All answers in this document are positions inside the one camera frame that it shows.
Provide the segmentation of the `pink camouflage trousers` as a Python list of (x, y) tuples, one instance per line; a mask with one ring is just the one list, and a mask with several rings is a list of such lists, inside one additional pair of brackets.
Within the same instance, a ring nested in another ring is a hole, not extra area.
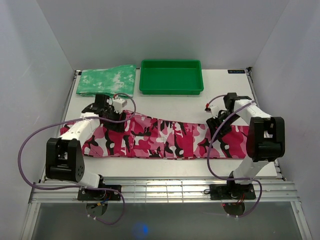
[(158, 119), (125, 110), (124, 132), (98, 127), (82, 147), (95, 158), (143, 159), (244, 159), (248, 126), (232, 125), (232, 131), (209, 148), (211, 134), (206, 124)]

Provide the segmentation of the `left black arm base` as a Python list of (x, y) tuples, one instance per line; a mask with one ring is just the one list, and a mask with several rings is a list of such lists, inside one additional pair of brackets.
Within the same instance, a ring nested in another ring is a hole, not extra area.
[(93, 190), (88, 188), (81, 188), (78, 191), (77, 200), (78, 201), (119, 201), (121, 199), (119, 193), (122, 191), (122, 186), (119, 184), (102, 184), (98, 188), (103, 188), (104, 190)]

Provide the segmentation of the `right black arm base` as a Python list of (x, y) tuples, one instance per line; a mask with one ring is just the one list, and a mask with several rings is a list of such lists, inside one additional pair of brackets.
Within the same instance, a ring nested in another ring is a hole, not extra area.
[(252, 184), (210, 184), (209, 189), (203, 191), (205, 195), (210, 195), (211, 200), (255, 200), (256, 193)]

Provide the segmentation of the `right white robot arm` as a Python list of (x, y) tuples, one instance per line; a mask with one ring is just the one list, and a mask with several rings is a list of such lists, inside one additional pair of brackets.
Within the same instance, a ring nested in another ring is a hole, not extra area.
[(285, 121), (262, 111), (248, 96), (235, 92), (222, 95), (225, 109), (207, 103), (205, 111), (211, 113), (208, 125), (212, 146), (232, 131), (232, 123), (243, 119), (249, 126), (245, 150), (248, 156), (225, 178), (225, 184), (211, 184), (211, 200), (254, 200), (253, 182), (260, 170), (285, 154)]

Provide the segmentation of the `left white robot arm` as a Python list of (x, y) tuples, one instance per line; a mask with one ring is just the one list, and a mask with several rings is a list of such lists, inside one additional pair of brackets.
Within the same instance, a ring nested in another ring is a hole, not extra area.
[(106, 195), (106, 187), (100, 184), (100, 175), (86, 170), (82, 147), (102, 124), (116, 132), (123, 132), (127, 116), (124, 107), (127, 103), (126, 99), (118, 96), (97, 94), (94, 102), (81, 111), (80, 121), (60, 137), (47, 141), (46, 177), (89, 187), (88, 193), (95, 200), (102, 199)]

